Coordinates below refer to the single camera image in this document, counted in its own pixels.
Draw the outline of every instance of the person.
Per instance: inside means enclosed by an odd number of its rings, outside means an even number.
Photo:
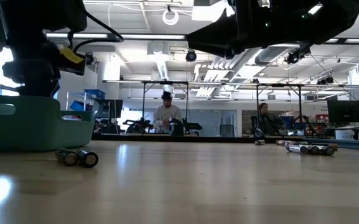
[[[278,134],[279,127],[284,125],[283,120],[272,113],[268,112],[268,104],[261,103],[259,106],[259,128],[264,134]]]
[[[164,91],[162,96],[162,106],[154,112],[154,126],[156,133],[169,133],[169,120],[176,118],[182,121],[182,114],[179,107],[172,104],[171,93]]]

